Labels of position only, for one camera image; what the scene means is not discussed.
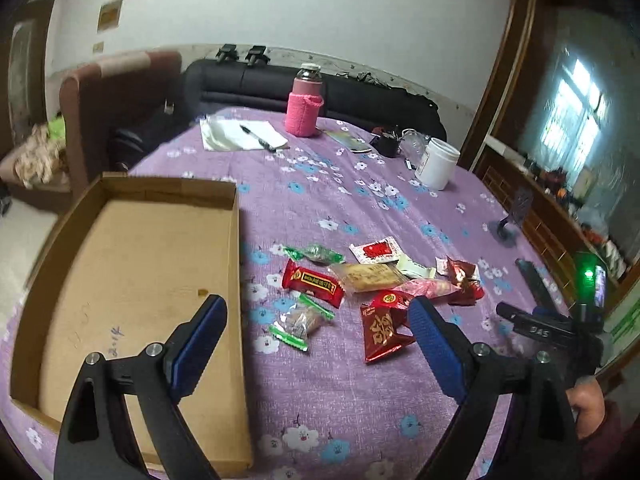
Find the person right hand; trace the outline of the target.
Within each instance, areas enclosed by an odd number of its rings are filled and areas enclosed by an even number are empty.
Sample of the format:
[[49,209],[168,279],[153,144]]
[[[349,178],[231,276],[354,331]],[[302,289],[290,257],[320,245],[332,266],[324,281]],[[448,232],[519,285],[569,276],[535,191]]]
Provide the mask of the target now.
[[570,407],[577,412],[575,428],[579,440],[594,434],[605,419],[606,409],[602,389],[593,376],[578,379],[566,392]]

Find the person right forearm sleeve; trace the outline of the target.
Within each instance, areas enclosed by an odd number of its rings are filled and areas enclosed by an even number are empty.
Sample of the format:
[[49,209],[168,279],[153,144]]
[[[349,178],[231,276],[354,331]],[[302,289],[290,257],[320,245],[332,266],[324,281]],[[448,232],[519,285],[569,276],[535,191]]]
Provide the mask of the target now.
[[640,480],[639,419],[624,429],[618,405],[605,400],[604,407],[602,424],[582,440],[582,478]]

